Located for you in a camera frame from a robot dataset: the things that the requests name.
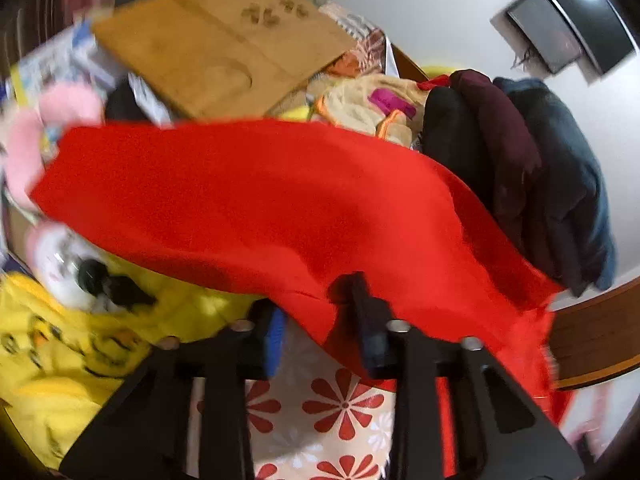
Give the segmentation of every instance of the blue garment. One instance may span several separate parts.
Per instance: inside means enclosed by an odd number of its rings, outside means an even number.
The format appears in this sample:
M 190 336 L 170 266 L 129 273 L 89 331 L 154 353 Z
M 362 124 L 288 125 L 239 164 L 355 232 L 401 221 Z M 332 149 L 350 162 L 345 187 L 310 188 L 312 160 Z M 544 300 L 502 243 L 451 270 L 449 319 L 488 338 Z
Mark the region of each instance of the blue garment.
M 530 197 L 527 257 L 580 296 L 613 284 L 616 247 L 600 165 L 566 105 L 539 79 L 496 78 L 527 122 L 545 165 Z

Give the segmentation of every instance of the television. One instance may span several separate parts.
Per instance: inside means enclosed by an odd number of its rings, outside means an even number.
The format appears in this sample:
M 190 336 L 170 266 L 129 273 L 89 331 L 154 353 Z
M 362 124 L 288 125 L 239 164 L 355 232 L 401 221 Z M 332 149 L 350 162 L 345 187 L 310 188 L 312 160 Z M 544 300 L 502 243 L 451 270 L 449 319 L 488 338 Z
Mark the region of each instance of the television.
M 606 74 L 636 46 L 609 0 L 549 0 L 566 20 L 600 74 Z

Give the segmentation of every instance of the cardboard box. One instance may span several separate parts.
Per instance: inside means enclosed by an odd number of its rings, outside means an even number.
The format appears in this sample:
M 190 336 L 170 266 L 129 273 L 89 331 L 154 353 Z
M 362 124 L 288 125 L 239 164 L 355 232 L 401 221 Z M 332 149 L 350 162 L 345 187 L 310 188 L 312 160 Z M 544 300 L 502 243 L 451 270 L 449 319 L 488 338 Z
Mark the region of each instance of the cardboard box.
M 94 33 L 196 120 L 262 116 L 355 45 L 308 0 L 141 0 Z

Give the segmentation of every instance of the dark jacket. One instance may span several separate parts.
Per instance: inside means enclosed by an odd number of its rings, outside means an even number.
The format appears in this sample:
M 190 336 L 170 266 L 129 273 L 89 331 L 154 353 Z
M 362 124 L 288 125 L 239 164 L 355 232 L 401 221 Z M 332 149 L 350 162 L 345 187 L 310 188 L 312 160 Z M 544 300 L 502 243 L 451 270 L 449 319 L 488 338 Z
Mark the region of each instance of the dark jacket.
M 498 224 L 509 240 L 524 252 L 522 229 L 527 194 L 542 171 L 540 152 L 527 125 L 508 97 L 475 70 L 451 77 L 478 118 L 480 131 L 494 162 L 494 208 Z
M 580 296 L 590 283 L 613 284 L 616 248 L 600 165 L 569 109 L 538 79 L 497 78 L 527 121 L 545 171 L 531 195 L 527 255 Z M 548 250 L 541 243 L 548 245 Z M 551 257 L 549 262 L 540 258 Z
M 491 211 L 494 165 L 475 114 L 452 88 L 431 90 L 424 108 L 421 151 L 467 184 Z

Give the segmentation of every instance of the purple object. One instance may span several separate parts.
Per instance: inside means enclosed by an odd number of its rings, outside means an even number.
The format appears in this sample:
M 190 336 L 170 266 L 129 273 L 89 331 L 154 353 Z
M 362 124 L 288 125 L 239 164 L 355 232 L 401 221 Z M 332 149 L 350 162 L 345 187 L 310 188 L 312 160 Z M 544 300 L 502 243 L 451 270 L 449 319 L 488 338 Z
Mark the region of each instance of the purple object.
M 380 108 L 385 115 L 389 115 L 394 110 L 400 110 L 407 117 L 413 119 L 417 113 L 415 106 L 399 98 L 391 90 L 386 88 L 374 90 L 373 94 L 369 96 L 369 102 Z

